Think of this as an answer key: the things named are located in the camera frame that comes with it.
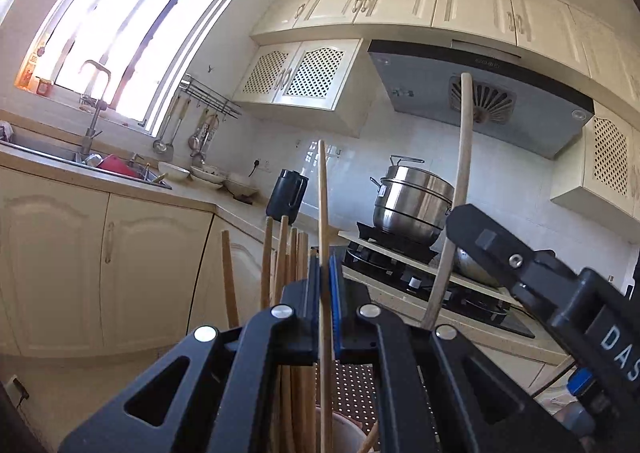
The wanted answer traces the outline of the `kitchen window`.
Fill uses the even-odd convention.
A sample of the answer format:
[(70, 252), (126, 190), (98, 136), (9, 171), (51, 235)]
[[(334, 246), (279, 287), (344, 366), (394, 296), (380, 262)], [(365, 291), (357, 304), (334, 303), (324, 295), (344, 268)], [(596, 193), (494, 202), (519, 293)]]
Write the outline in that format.
[(100, 99), (106, 117), (156, 134), (175, 79), (223, 1), (58, 0), (17, 87), (51, 99)]

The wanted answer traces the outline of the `grey range hood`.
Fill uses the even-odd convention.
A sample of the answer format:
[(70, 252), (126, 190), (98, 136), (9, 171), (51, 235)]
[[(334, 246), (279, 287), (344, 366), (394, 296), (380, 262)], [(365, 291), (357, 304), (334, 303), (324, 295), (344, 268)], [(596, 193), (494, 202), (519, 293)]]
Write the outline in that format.
[(395, 111), (461, 120), (461, 75), (472, 77), (474, 129), (553, 160), (582, 134), (594, 103), (551, 77), (484, 54), (375, 39), (369, 45)]

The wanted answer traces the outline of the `cream upper wall cabinets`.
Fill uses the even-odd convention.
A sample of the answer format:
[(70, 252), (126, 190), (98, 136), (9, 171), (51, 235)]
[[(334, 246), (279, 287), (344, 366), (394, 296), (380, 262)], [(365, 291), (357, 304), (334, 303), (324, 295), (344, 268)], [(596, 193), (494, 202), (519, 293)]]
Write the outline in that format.
[(372, 40), (454, 48), (510, 62), (593, 100), (556, 158), (550, 198), (639, 236), (639, 49), (562, 0), (275, 0), (234, 98), (262, 118), (358, 136), (381, 83)]

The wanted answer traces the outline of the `stainless steel steamer pot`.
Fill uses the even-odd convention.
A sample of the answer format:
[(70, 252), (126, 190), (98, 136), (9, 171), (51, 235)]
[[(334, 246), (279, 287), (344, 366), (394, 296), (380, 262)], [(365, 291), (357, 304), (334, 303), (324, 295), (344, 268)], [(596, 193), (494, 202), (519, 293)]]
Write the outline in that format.
[(370, 180), (378, 187), (373, 225), (387, 233), (433, 245), (452, 207), (454, 186), (419, 167), (422, 158), (390, 155), (386, 174)]

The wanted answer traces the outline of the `black electric kettle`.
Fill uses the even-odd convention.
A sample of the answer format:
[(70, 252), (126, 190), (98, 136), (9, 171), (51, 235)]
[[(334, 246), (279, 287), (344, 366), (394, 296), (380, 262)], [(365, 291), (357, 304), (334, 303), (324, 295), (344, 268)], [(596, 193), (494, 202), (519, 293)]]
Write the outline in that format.
[(297, 218), (300, 205), (308, 186), (308, 178), (295, 170), (282, 169), (270, 195), (266, 215), (275, 221), (288, 217), (292, 226)]

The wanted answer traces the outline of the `cream lower kitchen cabinets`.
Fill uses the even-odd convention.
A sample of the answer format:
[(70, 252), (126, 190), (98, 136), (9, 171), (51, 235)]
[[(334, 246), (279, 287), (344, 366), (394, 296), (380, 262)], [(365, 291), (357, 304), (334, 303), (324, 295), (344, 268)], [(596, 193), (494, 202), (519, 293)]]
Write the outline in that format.
[(264, 228), (224, 195), (192, 210), (3, 169), (2, 375), (40, 401), (100, 400), (191, 329), (225, 329), (222, 232), (248, 319)]

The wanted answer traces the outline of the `wall utensil rack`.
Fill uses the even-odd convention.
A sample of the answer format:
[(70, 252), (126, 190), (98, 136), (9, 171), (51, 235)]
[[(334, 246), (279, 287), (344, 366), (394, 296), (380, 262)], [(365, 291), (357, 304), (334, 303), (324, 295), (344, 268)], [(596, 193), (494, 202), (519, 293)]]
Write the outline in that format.
[(226, 96), (203, 84), (191, 74), (184, 74), (180, 80), (179, 90), (187, 96), (204, 104), (206, 108), (213, 109), (223, 117), (239, 118), (242, 115), (239, 104), (236, 104)]

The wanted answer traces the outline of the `steel frying pan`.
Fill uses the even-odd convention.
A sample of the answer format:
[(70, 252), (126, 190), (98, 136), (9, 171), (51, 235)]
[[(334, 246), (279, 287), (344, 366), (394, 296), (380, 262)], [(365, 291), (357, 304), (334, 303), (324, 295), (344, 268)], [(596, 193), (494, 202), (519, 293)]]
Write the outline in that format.
[(499, 282), (486, 272), (468, 253), (457, 247), (454, 253), (454, 264), (452, 270), (461, 277), (480, 283), (489, 287), (498, 288)]

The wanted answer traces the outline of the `brown polka dot tablecloth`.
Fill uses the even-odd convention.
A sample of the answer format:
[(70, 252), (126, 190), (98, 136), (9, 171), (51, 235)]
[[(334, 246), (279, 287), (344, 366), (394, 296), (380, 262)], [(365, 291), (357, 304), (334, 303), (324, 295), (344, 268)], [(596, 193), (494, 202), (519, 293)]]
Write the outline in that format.
[(373, 366), (335, 361), (333, 367), (332, 409), (370, 433), (378, 419)]

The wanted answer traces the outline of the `pink ceramic utensil holder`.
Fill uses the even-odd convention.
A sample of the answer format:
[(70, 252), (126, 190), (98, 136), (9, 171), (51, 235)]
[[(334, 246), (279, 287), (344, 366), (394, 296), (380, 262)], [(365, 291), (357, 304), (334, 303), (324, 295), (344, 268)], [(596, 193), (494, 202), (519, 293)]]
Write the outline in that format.
[(353, 421), (334, 412), (332, 414), (333, 453), (357, 453), (367, 434)]

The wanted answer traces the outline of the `black gas stove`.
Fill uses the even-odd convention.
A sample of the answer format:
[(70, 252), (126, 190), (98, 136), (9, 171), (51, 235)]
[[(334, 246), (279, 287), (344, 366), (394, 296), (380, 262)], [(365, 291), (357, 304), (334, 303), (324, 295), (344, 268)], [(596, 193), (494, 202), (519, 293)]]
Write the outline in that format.
[[(405, 299), (424, 307), (435, 283), (437, 251), (367, 225), (357, 227), (356, 232), (338, 233), (347, 241), (344, 267), (401, 291)], [(449, 277), (442, 308), (511, 334), (535, 337), (516, 316), (523, 307), (503, 287), (478, 283), (457, 272)]]

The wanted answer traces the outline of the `white bowls on counter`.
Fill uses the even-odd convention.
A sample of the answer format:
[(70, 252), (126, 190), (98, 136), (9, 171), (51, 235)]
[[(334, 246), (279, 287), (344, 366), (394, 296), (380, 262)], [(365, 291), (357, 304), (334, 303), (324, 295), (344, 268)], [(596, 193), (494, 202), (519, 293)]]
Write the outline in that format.
[(175, 182), (184, 182), (191, 179), (198, 179), (201, 182), (210, 184), (214, 190), (225, 187), (235, 198), (251, 198), (256, 195), (258, 190), (244, 184), (232, 180), (227, 174), (221, 173), (215, 167), (196, 167), (191, 166), (189, 169), (165, 162), (158, 163), (158, 171), (165, 174), (166, 177)]

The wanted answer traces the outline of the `steel sink faucet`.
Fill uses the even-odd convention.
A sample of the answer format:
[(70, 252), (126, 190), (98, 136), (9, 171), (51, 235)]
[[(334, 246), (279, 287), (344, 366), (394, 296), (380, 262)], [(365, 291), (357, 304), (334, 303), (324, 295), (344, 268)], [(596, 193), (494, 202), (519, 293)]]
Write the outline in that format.
[[(89, 65), (93, 67), (93, 76), (90, 78), (87, 84), (85, 93), (80, 96), (80, 104), (82, 106), (90, 106), (92, 109), (91, 121), (86, 129), (85, 135), (81, 139), (80, 150), (76, 155), (76, 161), (78, 163), (84, 162), (91, 153), (91, 147), (93, 140), (101, 133), (101, 130), (96, 129), (100, 113), (108, 108), (107, 103), (104, 101), (104, 94), (111, 83), (111, 71), (107, 69), (103, 64), (96, 60), (88, 59), (81, 65), (81, 70)], [(104, 83), (99, 84), (98, 96), (93, 97), (93, 87), (98, 82), (99, 76), (104, 75)]]

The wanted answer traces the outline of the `dark worn wooden chopstick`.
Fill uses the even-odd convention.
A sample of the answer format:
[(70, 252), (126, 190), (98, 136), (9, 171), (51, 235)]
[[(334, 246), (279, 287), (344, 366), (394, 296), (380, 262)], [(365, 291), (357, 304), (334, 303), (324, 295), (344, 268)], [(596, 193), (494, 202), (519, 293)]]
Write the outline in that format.
[(268, 217), (265, 225), (265, 239), (262, 247), (262, 275), (260, 276), (260, 309), (266, 309), (270, 302), (271, 253), (273, 219)]
[(240, 325), (238, 306), (236, 306), (234, 277), (231, 256), (230, 232), (221, 231), (222, 278), (224, 279), (224, 301), (226, 302), (227, 319), (230, 329)]

